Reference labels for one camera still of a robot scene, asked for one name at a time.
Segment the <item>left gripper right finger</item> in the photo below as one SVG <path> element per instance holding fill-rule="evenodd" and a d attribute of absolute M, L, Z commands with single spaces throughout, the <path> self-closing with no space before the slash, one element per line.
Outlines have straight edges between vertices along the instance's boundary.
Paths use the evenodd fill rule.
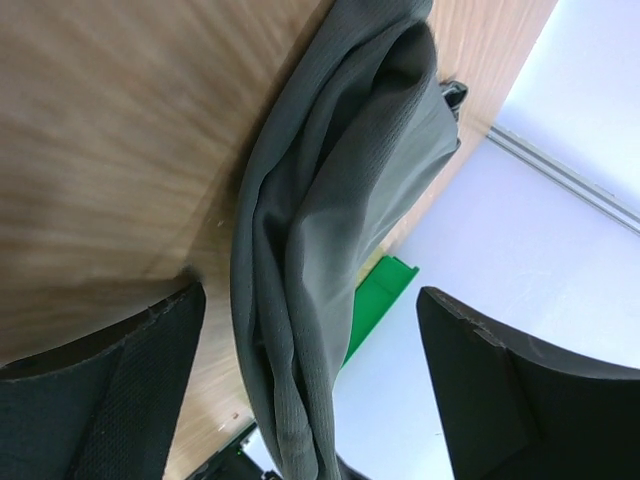
<path fill-rule="evenodd" d="M 417 314 L 457 479 L 636 479 L 639 372 L 424 287 Z"/>

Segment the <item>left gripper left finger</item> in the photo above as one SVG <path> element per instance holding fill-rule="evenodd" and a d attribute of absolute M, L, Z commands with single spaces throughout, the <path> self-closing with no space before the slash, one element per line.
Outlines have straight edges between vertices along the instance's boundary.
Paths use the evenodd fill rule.
<path fill-rule="evenodd" d="M 193 283 L 1 369 L 4 479 L 160 479 L 204 320 Z"/>

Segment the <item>grey t shirt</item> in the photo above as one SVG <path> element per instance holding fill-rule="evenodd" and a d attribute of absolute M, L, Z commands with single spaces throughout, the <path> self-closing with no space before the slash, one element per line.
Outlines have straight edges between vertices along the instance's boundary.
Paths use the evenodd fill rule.
<path fill-rule="evenodd" d="M 231 253 L 237 356 L 286 479 L 349 479 L 332 392 L 357 274 L 456 152 L 427 1 L 337 1 L 259 134 Z"/>

